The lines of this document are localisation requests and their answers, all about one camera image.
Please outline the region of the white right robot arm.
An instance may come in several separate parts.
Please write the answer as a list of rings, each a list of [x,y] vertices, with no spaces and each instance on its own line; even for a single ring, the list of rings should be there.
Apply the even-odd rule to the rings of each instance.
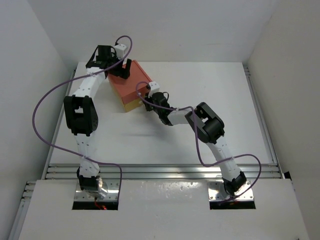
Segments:
[[[146,111],[155,112],[164,125],[189,125],[192,128],[197,154],[200,154],[199,142],[209,147],[216,165],[220,167],[226,194],[235,196],[247,178],[227,146],[225,124],[222,119],[205,102],[199,103],[196,107],[171,107],[163,92],[147,94],[141,100]]]

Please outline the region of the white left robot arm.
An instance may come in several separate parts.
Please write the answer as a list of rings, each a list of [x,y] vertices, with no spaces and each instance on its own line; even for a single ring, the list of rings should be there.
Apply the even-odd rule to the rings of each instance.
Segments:
[[[81,190],[91,194],[100,194],[103,188],[100,167],[89,160],[95,151],[95,131],[99,124],[94,98],[109,74],[108,71],[104,71],[108,67],[119,62],[111,69],[111,73],[123,79],[130,76],[130,66],[123,68],[127,51],[128,47],[121,43],[114,46],[98,45],[85,65],[88,76],[83,78],[71,96],[66,96],[63,100],[66,124],[74,135],[78,153],[82,157],[77,170],[79,185]]]

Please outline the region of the yellow drawer with white knob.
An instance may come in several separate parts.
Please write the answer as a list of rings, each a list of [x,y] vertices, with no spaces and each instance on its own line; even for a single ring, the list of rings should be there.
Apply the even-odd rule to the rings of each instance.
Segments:
[[[135,99],[129,103],[126,103],[123,105],[123,108],[126,113],[140,107],[143,104],[143,102],[140,99]]]

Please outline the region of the orange drawer box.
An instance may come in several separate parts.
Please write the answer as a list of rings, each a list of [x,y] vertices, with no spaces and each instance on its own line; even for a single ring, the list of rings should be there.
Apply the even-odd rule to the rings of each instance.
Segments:
[[[128,79],[123,79],[121,77],[117,77],[114,75],[108,75],[109,83],[112,87],[113,92],[118,97],[121,105],[124,107],[121,97],[123,95],[129,94],[136,90],[136,85],[139,82],[151,82],[151,78],[148,74],[143,70],[141,65],[136,61],[133,60],[131,62],[130,67],[130,76]]]

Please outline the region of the orange drawer with white knob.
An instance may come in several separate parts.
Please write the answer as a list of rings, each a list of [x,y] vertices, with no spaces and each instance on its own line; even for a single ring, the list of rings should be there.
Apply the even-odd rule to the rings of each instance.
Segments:
[[[149,92],[149,90],[147,89],[139,89],[138,90],[139,93],[141,93],[142,96],[144,96],[146,93]],[[132,101],[139,99],[138,94],[136,91],[132,91],[128,94],[125,94],[121,97],[122,103],[124,105],[131,103]]]

